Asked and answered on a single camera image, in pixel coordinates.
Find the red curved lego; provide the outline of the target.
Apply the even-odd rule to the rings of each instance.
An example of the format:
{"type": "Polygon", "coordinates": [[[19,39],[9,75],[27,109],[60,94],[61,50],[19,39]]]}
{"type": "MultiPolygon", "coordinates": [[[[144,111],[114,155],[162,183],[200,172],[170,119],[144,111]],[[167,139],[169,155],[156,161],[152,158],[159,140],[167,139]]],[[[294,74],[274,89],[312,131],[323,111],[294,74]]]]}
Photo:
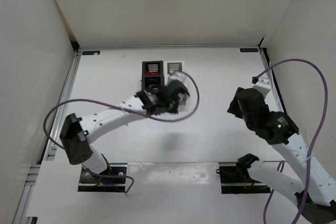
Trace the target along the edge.
{"type": "Polygon", "coordinates": [[[146,75],[160,75],[159,71],[148,71],[146,75]]]}

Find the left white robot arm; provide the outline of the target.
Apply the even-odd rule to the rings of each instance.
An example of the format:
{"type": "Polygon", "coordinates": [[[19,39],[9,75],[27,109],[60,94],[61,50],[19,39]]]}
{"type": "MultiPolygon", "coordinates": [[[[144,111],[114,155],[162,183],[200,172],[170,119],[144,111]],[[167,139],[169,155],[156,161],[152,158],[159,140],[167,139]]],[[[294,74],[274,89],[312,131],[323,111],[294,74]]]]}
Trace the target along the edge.
{"type": "Polygon", "coordinates": [[[108,162],[92,143],[103,135],[144,119],[163,113],[177,114],[182,100],[189,97],[187,87],[179,80],[166,86],[146,88],[121,102],[116,109],[108,108],[92,115],[66,116],[59,138],[71,165],[82,165],[93,174],[104,174],[108,162]]]}

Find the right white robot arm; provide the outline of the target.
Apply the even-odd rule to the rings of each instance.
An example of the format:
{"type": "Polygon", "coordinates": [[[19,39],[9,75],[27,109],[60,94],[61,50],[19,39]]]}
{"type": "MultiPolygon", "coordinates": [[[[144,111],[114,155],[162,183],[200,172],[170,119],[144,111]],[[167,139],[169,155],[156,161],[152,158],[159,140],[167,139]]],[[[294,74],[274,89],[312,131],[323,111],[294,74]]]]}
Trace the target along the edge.
{"type": "Polygon", "coordinates": [[[290,200],[310,223],[335,221],[335,180],[319,161],[308,157],[308,147],[293,120],[281,111],[270,111],[255,88],[238,88],[227,110],[244,120],[247,128],[276,150],[298,176],[294,179],[262,162],[253,154],[236,166],[252,180],[264,183],[290,200]]]}

